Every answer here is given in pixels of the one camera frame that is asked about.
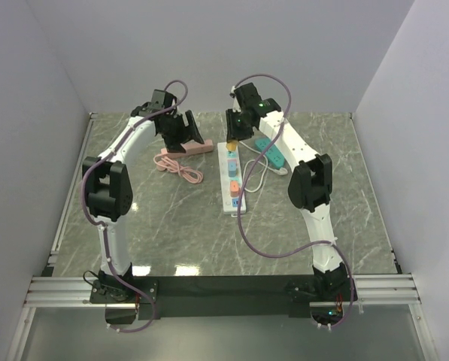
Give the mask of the orange charger plug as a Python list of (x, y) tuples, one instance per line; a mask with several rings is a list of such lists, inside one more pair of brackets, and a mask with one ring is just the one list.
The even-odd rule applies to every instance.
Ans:
[(236, 151), (237, 147), (238, 147), (238, 141), (236, 141), (236, 140), (231, 140), (226, 143), (226, 149), (229, 152)]

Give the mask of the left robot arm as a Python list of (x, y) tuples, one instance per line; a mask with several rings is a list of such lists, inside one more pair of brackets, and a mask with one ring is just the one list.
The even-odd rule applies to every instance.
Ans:
[(131, 112), (126, 127), (111, 145), (82, 163), (80, 201), (85, 217), (98, 230), (101, 247), (98, 279), (116, 302), (129, 300), (137, 290), (124, 220), (133, 202), (129, 164), (157, 136), (162, 137), (168, 153), (185, 154), (185, 144), (205, 142), (193, 113), (178, 110), (182, 102), (167, 88), (154, 90), (150, 101)]

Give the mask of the pink charger plug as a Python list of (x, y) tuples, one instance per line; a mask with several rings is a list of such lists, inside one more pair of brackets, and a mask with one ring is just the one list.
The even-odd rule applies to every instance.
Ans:
[(229, 192), (232, 198), (238, 198), (240, 193), (240, 184), (237, 180), (231, 180), (229, 184)]

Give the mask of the white multicolour power strip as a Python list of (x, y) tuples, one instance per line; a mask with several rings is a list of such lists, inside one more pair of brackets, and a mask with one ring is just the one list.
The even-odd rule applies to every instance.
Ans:
[(242, 189), (242, 171), (238, 150), (229, 151), (226, 142), (217, 144), (223, 213), (238, 215), (238, 197)]

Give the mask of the teal triangular socket adapter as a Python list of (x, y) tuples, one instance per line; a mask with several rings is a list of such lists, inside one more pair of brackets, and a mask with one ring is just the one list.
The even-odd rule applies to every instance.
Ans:
[[(258, 138), (254, 141), (254, 145), (256, 146), (259, 152), (262, 152), (267, 146), (271, 143), (269, 138)], [(286, 165), (286, 160), (279, 149), (272, 145), (265, 153), (265, 157), (268, 162), (276, 169), (284, 168)]]

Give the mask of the blue charger plug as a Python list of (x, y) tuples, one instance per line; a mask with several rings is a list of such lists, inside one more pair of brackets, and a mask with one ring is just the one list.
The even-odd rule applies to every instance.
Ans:
[(237, 162), (234, 159), (228, 161), (227, 171), (229, 177), (235, 177), (237, 175)]

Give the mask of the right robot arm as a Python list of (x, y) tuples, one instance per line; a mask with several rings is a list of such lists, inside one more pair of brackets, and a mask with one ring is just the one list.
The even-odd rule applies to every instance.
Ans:
[(236, 84), (230, 95), (233, 106), (226, 110), (227, 150), (236, 150), (239, 142), (259, 130), (284, 156), (292, 172), (287, 193), (300, 210), (311, 241), (314, 279), (306, 292), (315, 300), (335, 300), (350, 281), (330, 218), (330, 156), (308, 145), (290, 124), (287, 111), (274, 99), (263, 99), (253, 83)]

